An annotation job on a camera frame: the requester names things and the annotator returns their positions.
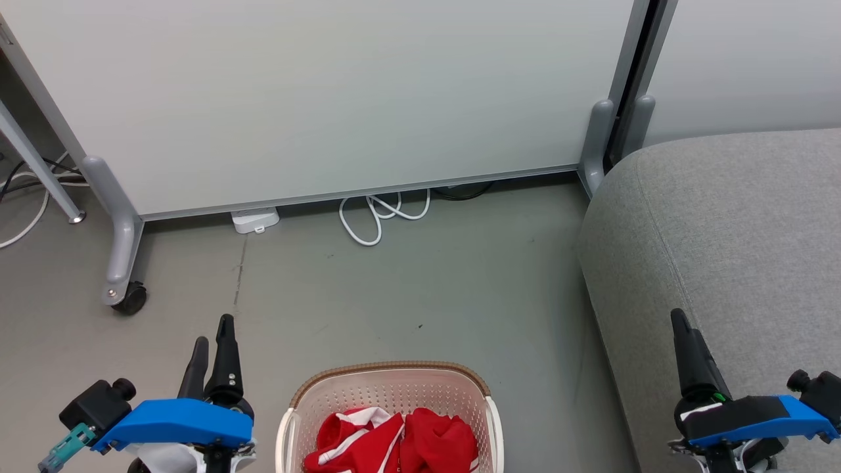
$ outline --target white power adapter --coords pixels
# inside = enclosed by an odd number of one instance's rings
[[[237,233],[263,233],[266,228],[280,221],[278,210],[274,207],[262,209],[238,210],[230,213]]]

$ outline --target green connector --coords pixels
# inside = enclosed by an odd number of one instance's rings
[[[73,455],[85,448],[85,445],[95,437],[96,435],[90,427],[80,423],[64,437],[64,440],[61,440],[50,450],[50,454],[38,464],[38,471],[40,473],[56,473],[64,467],[64,464]]]

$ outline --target brown basket rim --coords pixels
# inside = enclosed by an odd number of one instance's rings
[[[298,388],[298,391],[295,392],[295,396],[292,397],[292,401],[289,403],[289,407],[297,409],[304,393],[309,391],[309,388],[328,378],[351,375],[353,373],[363,373],[365,371],[382,371],[386,369],[445,369],[447,371],[455,371],[467,376],[473,383],[475,383],[479,387],[479,390],[482,391],[483,396],[490,396],[490,388],[481,376],[477,375],[475,371],[462,364],[449,363],[447,361],[384,361],[379,363],[352,364],[351,366],[343,366],[341,368],[322,371],[306,380],[306,382]]]

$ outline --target floor crack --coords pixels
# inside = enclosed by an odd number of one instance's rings
[[[248,248],[248,234],[242,243],[242,255],[240,256],[240,273],[236,276],[236,292],[234,293],[234,315],[239,315],[239,308],[237,304],[240,301],[240,287],[242,286],[242,270],[246,266],[246,248]]]

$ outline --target gray metal leg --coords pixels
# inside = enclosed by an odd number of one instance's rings
[[[643,95],[634,100],[631,119],[628,121],[625,146],[622,148],[622,158],[643,147],[655,104],[656,101],[651,95]]]
[[[101,157],[85,157],[82,167],[87,181],[114,223],[114,243],[102,294],[103,302],[107,306],[114,306],[125,297],[131,269],[135,265],[140,235],[143,233],[143,221]]]
[[[0,102],[0,131],[6,136],[15,151],[32,168],[33,173],[38,176],[38,179],[40,179],[44,187],[50,192],[52,198],[64,210],[70,223],[83,221],[85,219],[85,212],[79,210],[76,204],[73,204],[70,196],[61,187],[58,179],[53,176],[50,168],[41,159],[41,156],[39,156],[35,147],[32,146],[29,138],[24,135],[24,131],[20,129],[18,122],[14,120],[14,117],[12,117],[12,114],[8,112],[8,109],[2,102]]]
[[[612,126],[613,102],[610,100],[596,102],[590,112],[590,124],[587,125],[587,136],[584,138],[578,169],[584,191],[591,199],[601,184],[601,179],[605,177],[605,151]]]

